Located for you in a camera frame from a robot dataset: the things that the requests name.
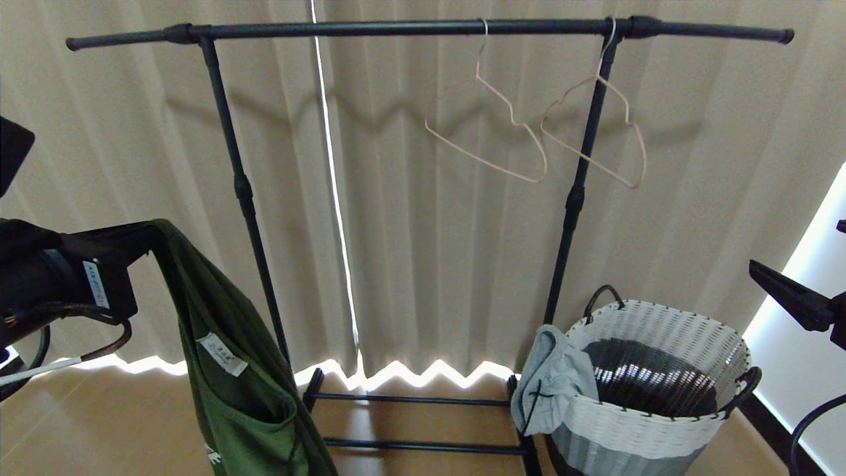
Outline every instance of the basket handle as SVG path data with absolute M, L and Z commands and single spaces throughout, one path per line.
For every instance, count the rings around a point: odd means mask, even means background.
M 734 411 L 735 408 L 738 407 L 741 403 L 744 402 L 750 395 L 752 395 L 752 391 L 758 386 L 761 382 L 761 376 L 763 375 L 760 367 L 751 367 L 747 370 L 743 375 L 738 377 L 738 382 L 743 381 L 746 382 L 746 387 L 743 388 L 740 393 L 734 396 L 734 398 L 729 402 L 726 403 L 725 407 L 720 409 L 720 412 L 725 411 L 726 416 L 722 419 L 728 418 L 728 415 Z
M 599 298 L 599 295 L 602 294 L 603 291 L 611 291 L 611 294 L 614 294 L 614 299 L 617 300 L 617 303 L 619 303 L 620 306 L 618 309 L 622 309 L 626 306 L 625 303 L 623 303 L 623 299 L 620 298 L 620 294 L 617 292 L 617 290 L 614 289 L 614 286 L 600 286 L 600 288 L 596 290 L 595 293 L 593 293 L 593 296 L 591 296 L 591 300 L 587 302 L 587 307 L 585 307 L 584 317 L 587 319 L 588 324 L 593 322 L 593 307 L 596 305 L 596 299 Z

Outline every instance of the clothing label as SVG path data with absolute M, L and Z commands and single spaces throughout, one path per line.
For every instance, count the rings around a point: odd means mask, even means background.
M 206 443 L 206 456 L 209 458 L 211 465 L 214 466 L 220 462 L 220 455 L 217 454 L 217 451 L 214 451 L 207 443 Z
M 82 267 L 85 268 L 85 276 L 88 277 L 88 284 L 91 286 L 91 294 L 94 295 L 94 302 L 99 307 L 109 309 L 106 288 L 103 287 L 103 282 L 100 279 L 100 270 L 97 269 L 97 265 L 83 261 Z
M 200 342 L 206 348 L 209 355 L 211 355 L 211 358 L 220 364 L 220 366 L 223 367 L 223 370 L 226 370 L 227 373 L 238 377 L 241 375 L 241 372 L 244 372 L 244 369 L 247 368 L 247 363 L 237 358 L 235 354 L 226 347 L 226 344 L 223 344 L 220 337 L 217 337 L 213 332 L 209 332 L 209 335 L 198 339 L 197 342 Z

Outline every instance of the garment rack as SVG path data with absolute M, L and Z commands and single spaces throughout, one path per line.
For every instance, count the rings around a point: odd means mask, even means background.
M 255 262 L 261 277 L 267 306 L 270 311 L 273 331 L 276 334 L 279 348 L 290 362 L 288 343 L 276 296 L 267 267 L 264 246 L 261 242 L 258 222 L 255 218 L 255 205 L 250 181 L 244 172 L 238 142 L 229 111 L 226 92 L 223 87 L 220 65 L 217 60 L 216 40 L 237 38 L 283 38 L 303 36 L 434 36 L 434 35 L 602 35 L 604 54 L 600 68 L 600 76 L 608 79 L 617 51 L 617 45 L 625 38 L 640 39 L 653 36 L 704 36 L 719 38 L 734 38 L 741 40 L 758 40 L 787 44 L 794 38 L 791 29 L 769 29 L 749 26 L 708 25 L 697 23 L 665 22 L 659 19 L 636 15 L 627 19 L 479 19 L 462 20 L 427 20 L 427 21 L 361 21 L 361 22 L 327 22 L 327 23 L 282 23 L 259 25 L 192 25 L 180 24 L 162 30 L 137 31 L 119 33 L 116 35 L 88 36 L 82 38 L 68 38 L 65 42 L 71 51 L 86 48 L 106 47 L 116 45 L 130 45 L 137 43 L 171 42 L 178 44 L 196 44 L 200 46 L 208 67 L 211 88 L 214 91 L 217 112 L 220 116 L 223 136 L 226 141 L 229 159 L 232 163 L 234 175 L 235 196 L 238 198 L 241 212 L 244 215 L 250 244 L 255 254 Z M 590 156 L 593 152 L 599 118 L 602 115 L 602 105 L 605 99 L 606 87 L 599 81 L 594 85 L 591 109 L 588 113 L 585 135 L 581 152 Z M 547 308 L 544 312 L 543 323 L 551 324 L 558 305 L 558 296 L 564 270 L 567 265 L 570 245 L 579 214 L 585 202 L 585 178 L 588 162 L 580 158 L 576 169 L 573 185 L 565 202 L 563 232 L 558 246 L 555 269 L 552 273 L 547 298 Z M 481 405 L 490 407 L 508 407 L 505 400 L 473 400 L 458 398 L 428 398 L 411 396 L 372 396 L 322 393 L 320 387 L 323 382 L 323 372 L 318 368 L 311 377 L 311 381 L 303 394 L 303 402 L 309 411 L 314 408 L 317 399 L 355 400 L 355 401 L 391 401 L 417 404 L 446 404 L 446 405 Z M 508 379 L 509 398 L 517 387 L 517 379 Z M 541 467 L 537 458 L 537 451 L 531 437 L 523 436 L 518 430 L 519 444 L 516 446 L 471 445 L 454 443 L 431 443 L 420 441 L 382 441 L 382 440 L 347 440 L 339 438 L 324 438 L 328 446 L 343 446 L 354 448 L 377 448 L 385 450 L 425 450 L 425 451 L 453 451 L 468 453 L 486 453 L 498 455 L 519 455 L 523 459 L 525 473 L 530 476 L 541 476 Z M 549 449 L 553 457 L 555 450 Z

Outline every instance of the black drawstring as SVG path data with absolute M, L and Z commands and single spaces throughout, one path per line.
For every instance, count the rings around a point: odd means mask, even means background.
M 555 395 L 547 395 L 541 393 L 541 380 L 538 379 L 537 381 L 537 390 L 529 392 L 529 395 L 536 395 L 535 401 L 531 404 L 531 410 L 529 410 L 529 416 L 526 417 L 526 424 L 523 425 L 523 431 L 520 432 L 521 435 L 526 436 L 526 430 L 529 428 L 529 422 L 531 421 L 531 416 L 535 414 L 535 406 L 537 405 L 537 401 L 541 399 L 542 396 L 546 398 L 552 398 Z

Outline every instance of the pink hanger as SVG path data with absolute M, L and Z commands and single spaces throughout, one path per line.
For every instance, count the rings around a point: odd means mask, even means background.
M 549 107 L 547 108 L 547 110 L 543 114 L 543 119 L 541 119 L 541 132 L 544 135 L 546 135 L 547 137 L 549 137 L 550 139 L 552 139 L 553 141 L 557 142 L 558 144 L 561 144 L 562 146 L 564 146 L 565 148 L 567 148 L 571 152 L 575 152 L 576 155 L 578 155 L 579 157 L 581 157 L 584 160 L 594 164 L 595 166 L 597 166 L 599 169 L 601 169 L 606 174 L 609 174 L 613 178 L 623 182 L 628 188 L 635 189 L 635 188 L 638 187 L 638 185 L 640 185 L 640 182 L 643 181 L 643 179 L 646 177 L 646 145 L 644 145 L 644 142 L 643 142 L 643 135 L 640 133 L 640 127 L 638 127 L 638 125 L 634 121 L 629 119 L 629 109 L 630 109 L 629 100 L 626 99 L 626 96 L 624 96 L 623 93 L 620 92 L 619 89 L 614 87 L 614 85 L 612 85 L 605 78 L 603 78 L 599 75 L 600 68 L 602 67 L 602 58 L 605 57 L 605 51 L 608 49 L 608 46 L 611 45 L 611 42 L 614 41 L 614 34 L 617 32 L 617 21 L 615 19 L 612 19 L 612 21 L 613 21 L 613 27 L 612 27 L 612 30 L 611 30 L 611 37 L 610 37 L 610 40 L 608 41 L 608 43 L 602 49 L 602 54 L 599 55 L 599 65 L 596 67 L 596 73 L 592 77 L 581 81 L 579 84 L 577 84 L 577 85 L 571 87 L 570 89 L 568 89 L 567 91 L 565 91 L 564 95 L 561 97 L 561 99 L 558 99 L 557 101 L 553 101 L 552 104 L 549 105 Z M 638 178 L 638 180 L 635 181 L 634 183 L 629 182 L 628 180 L 619 176 L 616 172 L 610 170 L 608 167 L 602 165 L 601 163 L 597 162 L 593 158 L 590 158 L 590 157 L 584 155 L 579 149 L 570 146 L 569 144 L 565 143 L 564 141 L 561 141 L 556 136 L 553 136 L 551 133 L 549 133 L 546 129 L 543 128 L 544 121 L 546 121 L 547 118 L 549 117 L 550 109 L 564 104 L 564 100 L 567 99 L 567 95 L 570 92 L 572 92 L 574 89 L 578 88 L 579 86 L 582 86 L 582 85 L 585 85 L 585 84 L 588 84 L 588 83 L 592 83 L 592 82 L 595 82 L 595 81 L 599 81 L 603 85 L 605 85 L 605 87 L 607 87 L 609 90 L 611 90 L 611 92 L 616 94 L 617 97 L 622 99 L 623 104 L 625 104 L 625 106 L 626 106 L 625 124 L 627 126 L 634 128 L 634 133 L 637 135 L 638 146 L 640 147 L 640 156 L 643 158 L 643 166 L 640 168 L 640 178 Z
M 508 98 L 505 97 L 505 95 L 503 95 L 495 87 L 491 86 L 479 74 L 479 67 L 480 67 L 480 63 L 481 63 L 481 54 L 482 54 L 483 51 L 485 51 L 485 45 L 487 44 L 487 21 L 485 19 L 481 19 L 481 21 L 482 21 L 482 23 L 485 24 L 485 40 L 484 40 L 484 42 L 482 42 L 481 49 L 479 50 L 479 56 L 476 59 L 475 76 L 472 77 L 472 78 L 466 79 L 466 80 L 456 81 L 456 82 L 444 87 L 443 90 L 441 90 L 441 93 L 438 94 L 435 97 L 435 99 L 431 102 L 431 105 L 429 106 L 429 111 L 426 113 L 426 117 L 423 119 L 423 125 L 426 127 L 426 130 L 431 132 L 431 134 L 433 136 L 437 137 L 442 142 L 445 142 L 447 145 L 451 146 L 453 149 L 455 149 L 455 150 L 463 153 L 464 155 L 467 155 L 467 156 L 487 165 L 488 167 L 499 170 L 500 172 L 503 172 L 504 174 L 511 175 L 512 177 L 515 177 L 515 178 L 520 179 L 520 180 L 525 180 L 525 181 L 533 183 L 533 184 L 540 183 L 541 180 L 543 180 L 547 176 L 547 167 L 548 167 L 548 165 L 547 165 L 547 153 L 543 150 L 543 145 L 541 144 L 541 141 L 537 138 L 537 136 L 535 135 L 535 132 L 531 129 L 531 127 L 529 127 L 528 124 L 518 123 L 514 119 L 514 106 L 511 104 L 511 102 L 508 100 Z M 504 167 L 500 167 L 499 165 L 496 165 L 495 163 L 488 162 L 484 158 L 481 158 L 481 157 L 475 155 L 474 153 L 468 151 L 467 149 L 464 149 L 463 147 L 456 145 L 454 142 L 451 142 L 449 139 L 447 139 L 446 137 L 438 134 L 436 131 L 434 131 L 434 129 L 432 129 L 429 126 L 429 113 L 431 112 L 432 106 L 434 106 L 436 102 L 442 100 L 443 97 L 447 94 L 447 91 L 449 91 L 450 89 L 452 89 L 456 86 L 460 86 L 460 85 L 463 85 L 465 83 L 471 83 L 471 82 L 481 83 L 488 91 L 494 93 L 495 95 L 497 95 L 497 97 L 502 99 L 503 102 L 505 102 L 505 104 L 508 106 L 508 116 L 511 119 L 511 124 L 514 125 L 515 127 L 522 127 L 526 130 L 526 132 L 529 133 L 529 136 L 531 136 L 532 141 L 534 141 L 535 144 L 537 145 L 538 150 L 541 152 L 541 157 L 543 158 L 543 174 L 541 174 L 540 178 L 535 179 L 535 178 L 527 177 L 525 175 L 518 174 L 518 173 L 513 172 L 511 170 L 505 169 Z

